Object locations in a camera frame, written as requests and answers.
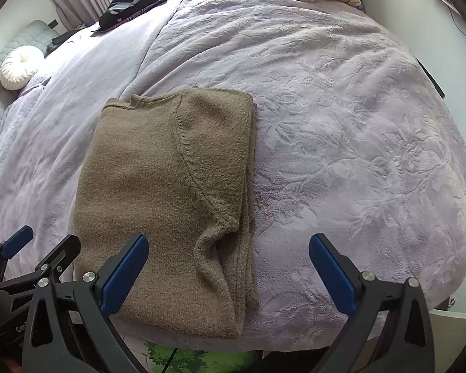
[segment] white wall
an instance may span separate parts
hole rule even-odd
[[[47,24],[55,19],[59,23],[55,30],[65,32],[55,8],[53,0],[7,0],[0,10],[0,51],[35,19]]]
[[[466,37],[452,22],[440,0],[363,0],[366,12],[402,39],[445,92],[466,141]],[[458,26],[466,24],[454,13]],[[466,279],[453,295],[453,311],[466,312]]]

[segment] blue gripper pad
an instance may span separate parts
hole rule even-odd
[[[337,310],[352,316],[357,311],[356,289],[317,234],[309,241],[309,257]]]
[[[2,245],[2,257],[6,260],[11,260],[32,239],[33,229],[29,226],[24,226]]]
[[[100,309],[108,317],[122,307],[148,258],[148,240],[140,236],[102,288]]]

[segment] plaid fabric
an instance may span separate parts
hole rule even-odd
[[[118,26],[124,24],[125,22],[131,21],[132,19],[135,19],[136,17],[139,17],[140,15],[144,14],[145,12],[150,11],[153,7],[157,7],[157,5],[160,5],[162,3],[165,3],[167,0],[159,0],[158,2],[149,5],[148,7],[145,7],[137,12],[135,12],[133,15],[130,15],[128,18],[124,19],[118,19],[117,24],[113,25],[112,27],[105,29],[103,31],[93,31],[94,34],[104,34],[106,32],[112,31],[113,29],[116,29]]]

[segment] green rug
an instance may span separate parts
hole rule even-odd
[[[150,358],[152,373],[162,373],[173,348],[145,342]],[[165,373],[233,373],[252,366],[259,358],[258,351],[252,352],[204,352],[178,349]]]

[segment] folded sweater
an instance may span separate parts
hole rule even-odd
[[[76,193],[75,269],[97,270],[129,235],[148,237],[122,318],[202,337],[241,334],[257,304],[255,108],[248,94],[202,88],[105,105]]]

